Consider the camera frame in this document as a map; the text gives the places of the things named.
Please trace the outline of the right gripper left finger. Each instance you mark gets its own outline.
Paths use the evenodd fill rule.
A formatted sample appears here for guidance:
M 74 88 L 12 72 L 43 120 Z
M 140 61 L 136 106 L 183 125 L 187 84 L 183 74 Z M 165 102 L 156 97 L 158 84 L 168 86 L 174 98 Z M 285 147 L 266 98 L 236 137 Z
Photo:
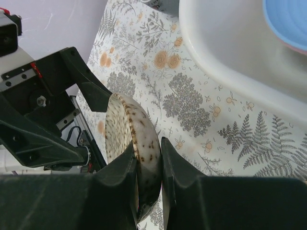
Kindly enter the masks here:
M 134 230 L 138 187 L 133 145 L 97 173 L 3 175 L 3 230 Z

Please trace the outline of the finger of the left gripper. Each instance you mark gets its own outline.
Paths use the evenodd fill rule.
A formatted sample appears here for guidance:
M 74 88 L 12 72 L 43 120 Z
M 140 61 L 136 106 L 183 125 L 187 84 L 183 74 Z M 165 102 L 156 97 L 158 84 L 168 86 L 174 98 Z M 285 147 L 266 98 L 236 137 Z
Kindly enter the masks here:
M 112 92 L 91 72 L 75 47 L 65 48 L 59 53 L 91 111 L 106 112 Z
M 0 141 L 23 166 L 84 163 L 84 149 L 72 146 L 26 118 L 1 121 Z

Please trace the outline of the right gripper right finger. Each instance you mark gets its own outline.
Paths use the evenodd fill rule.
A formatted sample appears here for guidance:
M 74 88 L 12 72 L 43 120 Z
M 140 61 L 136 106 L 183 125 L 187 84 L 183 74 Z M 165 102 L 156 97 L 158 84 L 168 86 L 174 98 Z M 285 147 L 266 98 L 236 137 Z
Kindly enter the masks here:
M 307 185 L 278 177 L 207 176 L 161 140 L 166 230 L 304 230 Z

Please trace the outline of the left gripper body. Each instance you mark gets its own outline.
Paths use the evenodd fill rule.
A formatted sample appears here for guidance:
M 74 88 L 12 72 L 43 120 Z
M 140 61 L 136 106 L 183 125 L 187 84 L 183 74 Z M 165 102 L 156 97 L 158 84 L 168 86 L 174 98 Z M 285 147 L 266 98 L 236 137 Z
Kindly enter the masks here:
M 62 139 L 76 108 L 67 94 L 75 83 L 59 52 L 2 75 L 0 121 L 26 118 Z

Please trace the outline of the speckled grey plate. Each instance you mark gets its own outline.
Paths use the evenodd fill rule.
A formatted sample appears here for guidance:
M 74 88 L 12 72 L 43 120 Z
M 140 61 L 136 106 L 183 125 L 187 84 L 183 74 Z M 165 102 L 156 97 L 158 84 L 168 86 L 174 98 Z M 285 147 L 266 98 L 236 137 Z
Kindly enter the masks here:
M 163 162 L 157 132 L 141 105 L 129 96 L 113 93 L 105 119 L 107 162 L 119 157 L 129 144 L 137 160 L 137 221 L 146 219 L 157 203 Z

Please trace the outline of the lavender blue plate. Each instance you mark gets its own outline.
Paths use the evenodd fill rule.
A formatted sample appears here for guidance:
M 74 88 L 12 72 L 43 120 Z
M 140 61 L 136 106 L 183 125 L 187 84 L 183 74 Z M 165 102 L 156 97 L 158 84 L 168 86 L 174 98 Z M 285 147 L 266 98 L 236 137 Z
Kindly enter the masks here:
M 265 21 L 277 38 L 307 50 L 307 1 L 263 0 Z

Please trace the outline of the pink plate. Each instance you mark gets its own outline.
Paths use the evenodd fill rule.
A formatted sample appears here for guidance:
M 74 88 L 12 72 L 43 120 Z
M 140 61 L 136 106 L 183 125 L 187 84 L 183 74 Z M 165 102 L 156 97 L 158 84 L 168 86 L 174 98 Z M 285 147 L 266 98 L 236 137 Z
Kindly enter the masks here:
M 302 49 L 299 49 L 299 48 L 296 48 L 286 42 L 284 42 L 283 40 L 281 40 L 280 38 L 277 38 L 283 45 L 285 45 L 286 47 L 290 48 L 291 50 L 295 51 L 295 52 L 298 52 L 300 54 L 303 54 L 303 55 L 306 55 L 307 54 L 307 51 L 306 50 L 302 50 Z

